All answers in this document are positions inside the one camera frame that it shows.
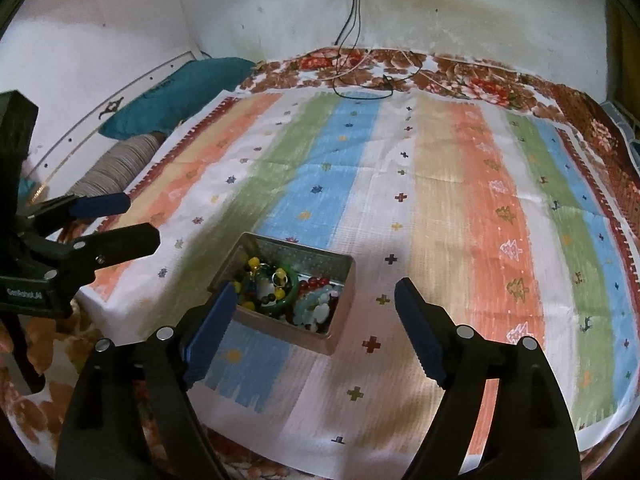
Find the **person's left hand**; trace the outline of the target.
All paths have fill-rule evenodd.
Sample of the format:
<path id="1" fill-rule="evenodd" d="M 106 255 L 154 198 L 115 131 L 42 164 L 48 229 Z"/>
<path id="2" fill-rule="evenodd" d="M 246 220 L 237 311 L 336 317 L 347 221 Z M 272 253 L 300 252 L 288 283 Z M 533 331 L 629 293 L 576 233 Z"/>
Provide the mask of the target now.
<path id="1" fill-rule="evenodd" d="M 30 318 L 26 327 L 17 323 L 21 329 L 22 346 L 34 370 L 42 375 L 52 364 L 55 322 L 50 318 Z"/>

